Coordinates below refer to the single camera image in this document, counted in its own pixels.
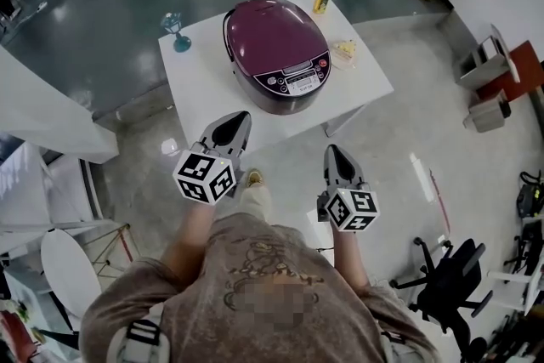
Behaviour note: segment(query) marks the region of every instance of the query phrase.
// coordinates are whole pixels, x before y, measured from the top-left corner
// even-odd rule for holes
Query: rice cooker control panel
[[[331,58],[327,50],[320,56],[283,70],[254,76],[255,80],[274,94],[297,97],[319,88],[329,77]]]

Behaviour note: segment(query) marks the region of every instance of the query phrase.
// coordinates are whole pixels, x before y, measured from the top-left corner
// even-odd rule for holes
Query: brown shirt
[[[160,302],[172,362],[383,362],[381,331],[437,360],[390,288],[356,295],[297,230],[249,215],[214,223],[201,275],[187,288],[156,260],[134,262],[85,314],[83,359],[104,363],[116,331]]]

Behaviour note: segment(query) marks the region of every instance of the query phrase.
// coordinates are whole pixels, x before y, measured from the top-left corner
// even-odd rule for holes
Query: rice cooker
[[[320,29],[287,0],[239,3],[224,17],[223,37],[241,87],[272,114],[307,108],[331,72]]]

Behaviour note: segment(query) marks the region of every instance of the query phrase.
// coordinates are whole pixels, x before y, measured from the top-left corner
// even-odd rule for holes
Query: shoe
[[[246,181],[246,187],[250,188],[252,184],[264,184],[263,175],[257,170],[256,168],[249,171],[249,174],[247,175],[247,181]]]

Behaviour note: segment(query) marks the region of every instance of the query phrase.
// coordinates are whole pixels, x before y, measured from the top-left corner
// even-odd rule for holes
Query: purple rice cooker lid
[[[229,18],[227,37],[247,76],[283,70],[328,50],[319,27],[287,0],[239,3]]]

